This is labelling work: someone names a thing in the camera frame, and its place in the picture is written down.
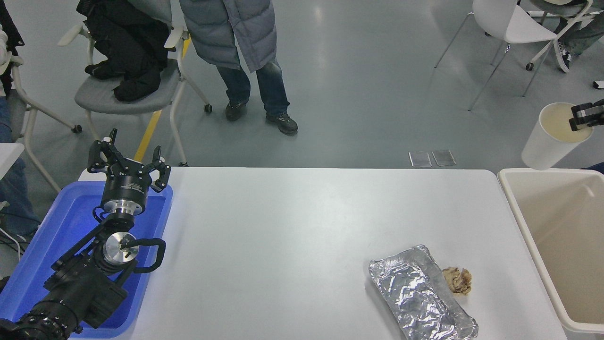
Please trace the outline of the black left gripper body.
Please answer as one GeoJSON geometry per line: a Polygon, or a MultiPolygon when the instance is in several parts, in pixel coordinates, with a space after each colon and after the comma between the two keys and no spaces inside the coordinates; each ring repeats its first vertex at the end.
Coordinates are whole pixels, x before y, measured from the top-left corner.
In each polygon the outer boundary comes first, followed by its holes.
{"type": "Polygon", "coordinates": [[[143,164],[133,162],[126,166],[118,163],[108,168],[102,203],[127,200],[146,203],[151,177],[143,172],[143,164]]]}

